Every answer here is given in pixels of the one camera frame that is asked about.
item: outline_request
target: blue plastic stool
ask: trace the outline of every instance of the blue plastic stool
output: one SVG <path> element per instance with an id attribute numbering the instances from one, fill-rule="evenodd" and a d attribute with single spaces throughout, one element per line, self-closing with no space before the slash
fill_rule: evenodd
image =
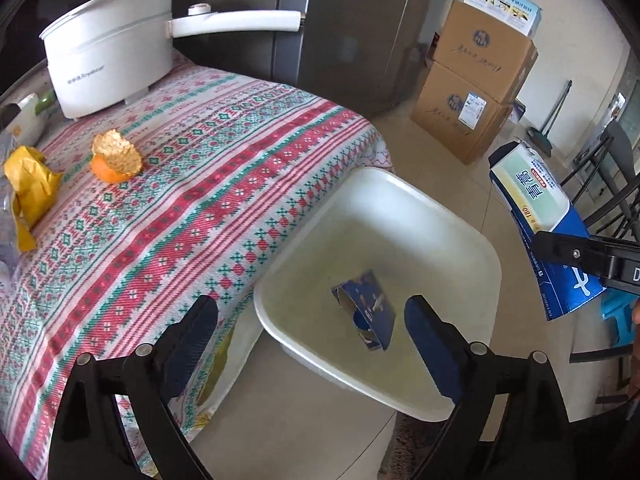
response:
<path id="1" fill-rule="evenodd" d="M 600 303 L 602 319 L 614 318 L 618 329 L 618 339 L 614 346 L 629 345 L 634 341 L 636 327 L 631 320 L 631 313 L 638 296 L 622 290 L 608 288 Z"/>

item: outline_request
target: white electric pot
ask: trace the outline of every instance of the white electric pot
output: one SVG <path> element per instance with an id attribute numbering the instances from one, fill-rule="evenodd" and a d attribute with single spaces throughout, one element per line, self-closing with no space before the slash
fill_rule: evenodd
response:
<path id="1" fill-rule="evenodd" d="M 68 118 L 135 99 L 172 68 L 172 38 L 233 30 L 300 29 L 292 10 L 210 12 L 172 20 L 171 0 L 91 0 L 42 31 L 49 75 Z"/>

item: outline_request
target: brown rug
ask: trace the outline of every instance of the brown rug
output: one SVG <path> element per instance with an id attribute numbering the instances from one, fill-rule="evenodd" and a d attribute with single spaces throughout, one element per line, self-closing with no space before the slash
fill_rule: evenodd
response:
<path id="1" fill-rule="evenodd" d="M 398 412 L 378 480 L 409 480 L 431 450 L 444 423 L 423 422 Z"/>

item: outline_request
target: patterned tablecloth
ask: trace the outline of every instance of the patterned tablecloth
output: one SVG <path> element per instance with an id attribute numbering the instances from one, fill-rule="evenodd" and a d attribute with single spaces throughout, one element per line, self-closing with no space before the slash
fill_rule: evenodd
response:
<path id="1" fill-rule="evenodd" d="M 110 128 L 145 161 L 141 176 L 116 186 L 89 168 L 94 135 Z M 0 308 L 0 428 L 36 478 L 46 476 L 75 357 L 154 342 L 209 294 L 218 328 L 170 405 L 192 430 L 212 356 L 278 247 L 351 168 L 390 166 L 380 134 L 354 112 L 184 61 L 137 103 L 62 124 L 47 139 L 41 149 L 63 185 Z M 119 405 L 138 461 L 153 471 L 130 407 Z"/>

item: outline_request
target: pot lid knob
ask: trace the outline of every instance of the pot lid knob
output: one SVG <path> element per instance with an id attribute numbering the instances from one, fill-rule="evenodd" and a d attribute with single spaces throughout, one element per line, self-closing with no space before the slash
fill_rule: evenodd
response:
<path id="1" fill-rule="evenodd" d="M 209 14 L 211 12 L 211 6 L 209 4 L 195 4 L 189 7 L 187 14 L 189 16 L 195 16 L 196 14 Z"/>

